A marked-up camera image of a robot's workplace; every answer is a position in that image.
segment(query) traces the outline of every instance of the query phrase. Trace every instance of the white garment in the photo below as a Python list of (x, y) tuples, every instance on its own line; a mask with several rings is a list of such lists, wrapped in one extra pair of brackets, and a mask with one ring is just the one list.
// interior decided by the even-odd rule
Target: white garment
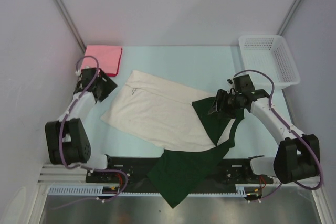
[[(101, 119), (172, 151), (201, 152), (215, 147), (192, 102), (213, 96), (176, 82), (133, 70)], [(229, 139), (231, 120), (218, 144)]]

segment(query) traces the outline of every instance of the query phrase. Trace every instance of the pink towel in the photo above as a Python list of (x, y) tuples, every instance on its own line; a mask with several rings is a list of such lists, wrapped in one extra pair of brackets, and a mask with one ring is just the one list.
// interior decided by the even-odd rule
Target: pink towel
[[(114, 77), (119, 72), (119, 64), (122, 54), (120, 46), (88, 45), (85, 56), (96, 57), (99, 67), (110, 77)], [(96, 67), (96, 62), (92, 58), (84, 58), (80, 69)]]

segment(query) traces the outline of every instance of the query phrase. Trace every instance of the purple cable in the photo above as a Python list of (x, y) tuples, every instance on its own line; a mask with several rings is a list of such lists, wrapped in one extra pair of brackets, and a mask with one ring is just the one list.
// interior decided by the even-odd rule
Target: purple cable
[(295, 182), (297, 185), (299, 185), (299, 186), (301, 186), (302, 188), (304, 188), (304, 189), (307, 189), (307, 190), (317, 190), (317, 189), (319, 189), (319, 188), (321, 188), (321, 186), (323, 185), (323, 183), (324, 183), (324, 175), (323, 175), (323, 169), (322, 169), (322, 166), (321, 166), (321, 164), (320, 164), (320, 162), (319, 162), (319, 159), (316, 157), (316, 154), (314, 153), (314, 151), (310, 148), (310, 146), (303, 140), (303, 138), (295, 131), (295, 130), (291, 130), (291, 128), (290, 128), (290, 125), (278, 114), (278, 112), (275, 110), (275, 109), (273, 109), (272, 108), (272, 98), (273, 98), (273, 94), (274, 94), (274, 90), (275, 90), (275, 85), (274, 85), (274, 82), (272, 81), (272, 79), (268, 76), (268, 75), (266, 75), (266, 74), (264, 74), (264, 73), (262, 73), (262, 72), (260, 72), (260, 71), (257, 71), (257, 70), (253, 70), (253, 69), (247, 69), (247, 70), (243, 70), (243, 71), (241, 71), (241, 72), (238, 72), (238, 73), (236, 73), (235, 75), (234, 75), (234, 77), (235, 76), (237, 76), (237, 75), (239, 75), (239, 74), (241, 74), (241, 73), (245, 73), (245, 72), (255, 72), (255, 73), (258, 73), (258, 74), (261, 74), (262, 76), (264, 76), (264, 77), (266, 77), (270, 82), (271, 82), (271, 84), (272, 84), (272, 91), (271, 91), (271, 94), (270, 94), (270, 96), (269, 96), (269, 100), (268, 100), (268, 105), (269, 105), (269, 107), (270, 107), (270, 109), (271, 109), (271, 111), (273, 112), (273, 114), (283, 123), (283, 125), (284, 126), (286, 126), (286, 128), (291, 132), (291, 133), (293, 133), (293, 135), (307, 148), (307, 150), (309, 151), (309, 153), (310, 153), (310, 155), (313, 157), (313, 159), (314, 159), (314, 161), (315, 161), (315, 163), (316, 163), (316, 165), (317, 165), (317, 167), (318, 167), (318, 170), (319, 170), (319, 173), (320, 173), (320, 181), (319, 181), (319, 183), (315, 186), (315, 187), (309, 187), (309, 186), (305, 186), (305, 185), (303, 185), (303, 184), (301, 184), (301, 183), (299, 183), (299, 182)]
[[(83, 56), (81, 57), (77, 62), (76, 62), (76, 71), (78, 71), (78, 64), (79, 62), (84, 59), (84, 58), (92, 58), (96, 61), (96, 64), (97, 64), (97, 68), (96, 68), (96, 73), (94, 74), (95, 76), (93, 76), (92, 80), (89, 82), (89, 84), (83, 89), (83, 91), (79, 94), (78, 98), (76, 98), (73, 103), (70, 105), (69, 107), (69, 110), (67, 111), (67, 113), (65, 114), (62, 122), (61, 122), (61, 126), (60, 126), (60, 130), (59, 130), (59, 139), (58, 139), (58, 147), (59, 147), (59, 155), (60, 155), (60, 158), (62, 160), (62, 164), (64, 165), (64, 167), (66, 169), (75, 169), (77, 167), (81, 167), (80, 164), (77, 164), (77, 165), (74, 165), (74, 166), (68, 166), (68, 164), (66, 163), (65, 161), (65, 158), (64, 158), (64, 153), (63, 153), (63, 141), (62, 141), (62, 136), (63, 136), (63, 130), (64, 130), (64, 125), (65, 125), (65, 122), (69, 116), (69, 114), (72, 112), (73, 108), (75, 107), (76, 103), (79, 101), (79, 99), (84, 95), (84, 93), (90, 88), (90, 86), (93, 84), (94, 80), (97, 78), (98, 76), (98, 73), (99, 73), (99, 63), (98, 63), (98, 60), (94, 57), (94, 56)], [(125, 177), (125, 184), (124, 186), (122, 187), (122, 189), (120, 189), (114, 196), (112, 196), (111, 198), (107, 199), (107, 200), (104, 200), (104, 202), (110, 202), (112, 201), (116, 196), (118, 196), (119, 194), (121, 194), (126, 186), (127, 186), (127, 183), (128, 183), (128, 177), (127, 177), (127, 174), (124, 173), (123, 171), (121, 170), (114, 170), (114, 169), (106, 169), (106, 170), (101, 170), (101, 169), (92, 169), (92, 168), (89, 168), (89, 167), (85, 167), (85, 166), (82, 166), (83, 169), (85, 170), (93, 170), (93, 171), (96, 171), (96, 172), (111, 172), (111, 173), (120, 173), (122, 174), (124, 177)], [(85, 200), (89, 200), (89, 199), (96, 199), (96, 198), (93, 198), (93, 197), (87, 197), (87, 198), (83, 198), (83, 199), (79, 199), (79, 200), (75, 200), (73, 202), (69, 202), (69, 203), (66, 203), (64, 205), (61, 205), (61, 206), (58, 206), (58, 207), (55, 207), (55, 208), (52, 208), (52, 210), (57, 210), (57, 209), (60, 209), (62, 207), (66, 207), (66, 206), (70, 206), (72, 204), (75, 204), (75, 203), (78, 203), (78, 202), (81, 202), (81, 201), (85, 201)]]

